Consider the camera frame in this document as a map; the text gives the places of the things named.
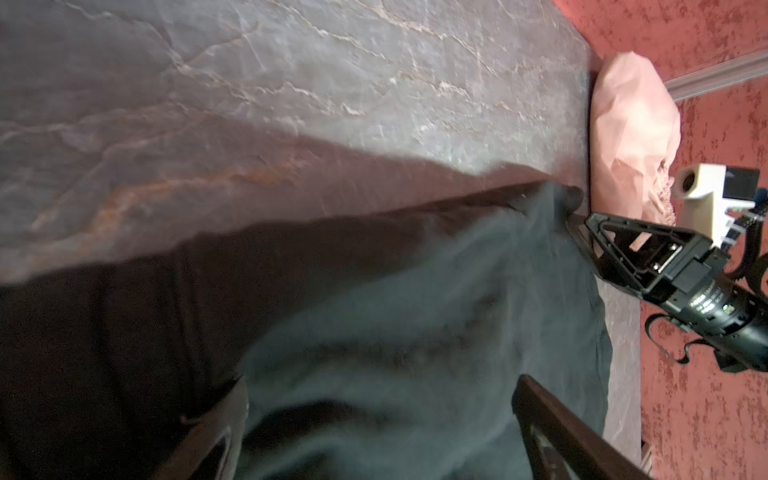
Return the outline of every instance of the red floor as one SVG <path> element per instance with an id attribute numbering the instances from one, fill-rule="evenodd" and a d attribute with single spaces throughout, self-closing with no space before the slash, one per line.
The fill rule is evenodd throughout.
<path id="1" fill-rule="evenodd" d="M 768 0 L 554 2 L 598 54 L 634 50 L 665 80 L 768 48 Z M 680 112 L 673 174 L 701 162 L 758 167 L 768 187 L 768 78 L 686 100 Z M 657 336 L 671 351 L 691 337 L 671 326 Z M 656 478 L 768 478 L 768 374 L 722 373 L 702 347 L 682 367 L 645 337 L 641 355 L 643 437 L 655 447 Z"/>

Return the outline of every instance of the pink plastic bag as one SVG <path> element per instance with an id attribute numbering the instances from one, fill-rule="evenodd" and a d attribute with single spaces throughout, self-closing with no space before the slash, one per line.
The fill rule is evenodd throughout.
<path id="1" fill-rule="evenodd" d="M 592 211 L 675 224 L 669 168 L 680 146 L 680 112 L 650 60 L 605 59 L 592 94 Z"/>

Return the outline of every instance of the dark fabric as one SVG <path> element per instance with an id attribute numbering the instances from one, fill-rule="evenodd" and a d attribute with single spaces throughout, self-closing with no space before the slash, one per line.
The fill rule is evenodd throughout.
<path id="1" fill-rule="evenodd" d="M 246 376 L 241 478 L 530 478 L 533 375 L 600 432 L 611 344 L 563 228 L 509 187 L 261 224 L 0 290 L 0 422 L 34 478 L 140 478 Z"/>

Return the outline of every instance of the gray marble surface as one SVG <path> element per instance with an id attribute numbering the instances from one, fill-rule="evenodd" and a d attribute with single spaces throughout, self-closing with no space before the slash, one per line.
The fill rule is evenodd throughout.
<path id="1" fill-rule="evenodd" d="M 0 280 L 550 174 L 591 51 L 549 0 L 0 1 Z M 605 435 L 640 454 L 637 302 Z"/>

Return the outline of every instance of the round hole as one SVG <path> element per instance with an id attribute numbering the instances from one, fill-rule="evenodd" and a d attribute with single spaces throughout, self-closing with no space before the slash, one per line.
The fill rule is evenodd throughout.
<path id="1" fill-rule="evenodd" d="M 683 191 L 687 192 L 694 187 L 694 181 L 696 181 L 696 174 L 688 174 L 683 180 Z"/>

